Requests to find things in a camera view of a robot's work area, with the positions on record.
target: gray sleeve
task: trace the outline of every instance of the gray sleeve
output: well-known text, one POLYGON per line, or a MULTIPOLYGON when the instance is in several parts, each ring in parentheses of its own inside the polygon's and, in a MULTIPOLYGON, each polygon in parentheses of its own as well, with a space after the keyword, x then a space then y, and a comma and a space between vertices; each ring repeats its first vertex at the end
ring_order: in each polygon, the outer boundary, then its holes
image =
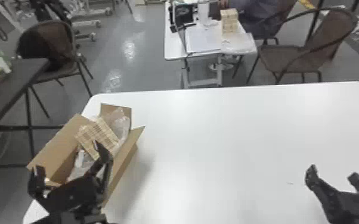
POLYGON ((228 7, 236 8, 240 13, 242 11, 246 11, 248 7, 257 1, 258 0, 228 0, 228 7))

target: box flap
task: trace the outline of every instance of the box flap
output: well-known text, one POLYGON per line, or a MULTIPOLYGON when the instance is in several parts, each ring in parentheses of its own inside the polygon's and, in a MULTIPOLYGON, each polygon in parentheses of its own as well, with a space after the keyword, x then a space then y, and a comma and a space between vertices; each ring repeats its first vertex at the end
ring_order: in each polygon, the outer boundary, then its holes
POLYGON ((138 127, 134 130, 131 130, 128 138, 125 143, 122 145, 121 150, 118 152, 117 156, 114 158, 114 164, 112 167, 112 173, 110 175, 109 189, 107 190, 107 197, 103 202, 103 207, 108 202, 110 196, 112 195, 114 189, 116 188, 118 181, 121 179, 121 176, 124 174, 126 167, 131 161, 133 155, 137 150, 136 142, 141 136, 145 127, 138 127))
POLYGON ((65 183, 71 173, 78 145, 74 136, 81 126, 89 125, 91 122, 75 114, 26 167, 31 170, 36 165, 44 166, 46 177, 56 183, 65 183))

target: person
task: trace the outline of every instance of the person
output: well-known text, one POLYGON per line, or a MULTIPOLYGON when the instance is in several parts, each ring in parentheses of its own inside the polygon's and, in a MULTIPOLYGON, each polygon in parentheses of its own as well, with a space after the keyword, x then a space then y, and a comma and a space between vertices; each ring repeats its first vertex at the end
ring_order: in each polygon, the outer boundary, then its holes
POLYGON ((266 27, 256 26, 259 21, 278 13, 282 0, 219 0, 220 9, 235 8, 239 22, 254 38, 264 37, 276 32, 280 25, 279 18, 268 20, 266 27))

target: white tabletop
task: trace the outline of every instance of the white tabletop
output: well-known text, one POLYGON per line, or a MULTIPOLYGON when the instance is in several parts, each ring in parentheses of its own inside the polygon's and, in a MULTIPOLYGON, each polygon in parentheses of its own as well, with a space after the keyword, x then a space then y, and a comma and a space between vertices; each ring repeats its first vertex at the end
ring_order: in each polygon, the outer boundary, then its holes
MULTIPOLYGON (((166 60, 178 60, 185 58, 187 53, 184 49, 184 46, 181 42, 181 38, 178 33, 172 33, 170 30, 170 18, 168 13, 168 7, 170 6, 169 2, 165 2, 165 35, 164 35, 164 58, 166 60)), ((197 26, 188 27, 188 30, 199 30, 197 26)), ((219 27, 219 32, 221 32, 221 21, 218 21, 216 25, 219 27)), ((210 51, 210 52, 200 52, 192 54, 191 57, 198 57, 204 55, 212 55, 217 53, 226 53, 229 54, 256 54, 257 49, 253 36, 250 33, 246 33, 242 25, 238 21, 238 31, 236 33, 227 34, 222 36, 222 49, 219 51, 210 51)))
MULTIPOLYGON (((104 212, 121 224, 322 224, 310 164, 339 190, 359 173, 359 82, 99 94, 146 125, 104 212)), ((32 203, 24 223, 42 217, 32 203)))

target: chair backrest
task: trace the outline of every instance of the chair backrest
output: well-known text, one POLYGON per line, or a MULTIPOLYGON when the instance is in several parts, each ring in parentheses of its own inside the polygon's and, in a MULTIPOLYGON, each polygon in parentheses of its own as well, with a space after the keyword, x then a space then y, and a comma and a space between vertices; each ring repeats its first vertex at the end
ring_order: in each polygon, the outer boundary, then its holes
POLYGON ((342 41, 355 29, 356 16, 349 10, 334 8, 329 9, 319 27, 306 41, 304 50, 322 48, 307 56, 317 66, 324 64, 337 50, 342 41))
POLYGON ((38 23, 18 40, 16 53, 23 58, 47 58, 48 71, 58 70, 75 60, 76 49, 71 27, 60 20, 38 23))
POLYGON ((289 14, 291 13, 294 5, 298 0, 280 0, 278 4, 277 10, 277 21, 276 26, 271 29, 272 35, 275 36, 281 29, 284 24, 284 21, 288 18, 289 14))

